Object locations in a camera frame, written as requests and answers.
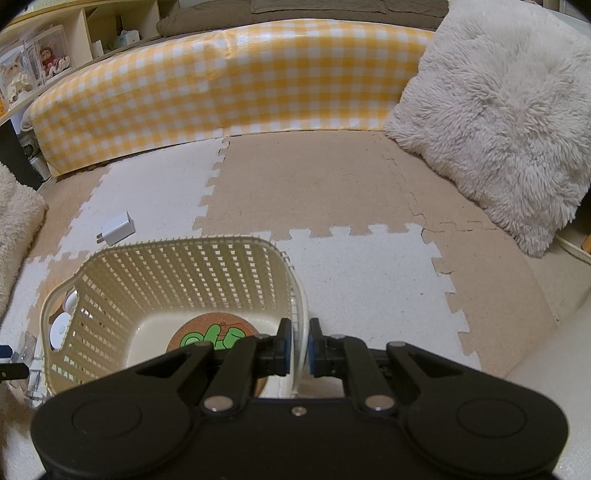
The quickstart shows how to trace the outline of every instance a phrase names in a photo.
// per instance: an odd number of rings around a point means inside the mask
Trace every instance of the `gingham cloth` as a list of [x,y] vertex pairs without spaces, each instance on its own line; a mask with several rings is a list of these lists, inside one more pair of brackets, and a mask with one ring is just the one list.
[[54,174],[205,138],[379,130],[433,33],[286,20],[137,48],[65,78],[33,104]]

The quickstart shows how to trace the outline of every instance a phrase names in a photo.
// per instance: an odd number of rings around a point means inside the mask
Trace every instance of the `doll in clear box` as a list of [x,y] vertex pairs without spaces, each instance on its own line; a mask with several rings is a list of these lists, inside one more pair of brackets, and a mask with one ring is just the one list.
[[41,47],[39,55],[46,79],[50,79],[54,75],[63,72],[70,66],[70,57],[56,57],[51,47]]
[[17,102],[21,95],[26,95],[35,88],[33,79],[20,63],[20,54],[13,63],[2,65],[0,68],[10,103]]

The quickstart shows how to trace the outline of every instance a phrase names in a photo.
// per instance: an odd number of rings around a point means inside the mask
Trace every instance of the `white round object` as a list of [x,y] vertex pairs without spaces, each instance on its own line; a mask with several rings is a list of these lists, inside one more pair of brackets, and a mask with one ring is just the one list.
[[64,343],[64,338],[66,338],[66,332],[68,331],[68,325],[70,324],[71,319],[72,317],[69,313],[63,312],[57,316],[56,320],[51,325],[49,341],[54,349],[59,350]]
[[61,304],[61,307],[64,309],[64,312],[74,315],[76,303],[78,303],[78,292],[73,288],[67,293],[66,298],[64,298],[64,302]]

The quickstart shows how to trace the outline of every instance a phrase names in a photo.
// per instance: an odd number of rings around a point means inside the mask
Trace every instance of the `basket bottom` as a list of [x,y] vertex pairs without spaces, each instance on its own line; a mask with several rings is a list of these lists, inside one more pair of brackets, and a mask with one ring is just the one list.
[[[127,353],[126,367],[140,364],[151,358],[166,353],[168,343],[176,331],[194,317],[212,311],[179,310],[155,312],[140,321],[138,330],[131,340]],[[275,335],[279,327],[279,319],[264,313],[235,312],[232,313],[250,323],[259,333]],[[293,376],[269,377],[260,397],[289,398],[293,387]]]

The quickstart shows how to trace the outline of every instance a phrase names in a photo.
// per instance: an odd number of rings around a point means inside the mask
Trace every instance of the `white power adapter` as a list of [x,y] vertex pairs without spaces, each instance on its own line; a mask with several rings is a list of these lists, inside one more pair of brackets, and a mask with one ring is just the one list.
[[96,236],[96,243],[106,242],[112,247],[134,232],[134,223],[129,217],[129,213],[123,212],[103,225],[100,233]]

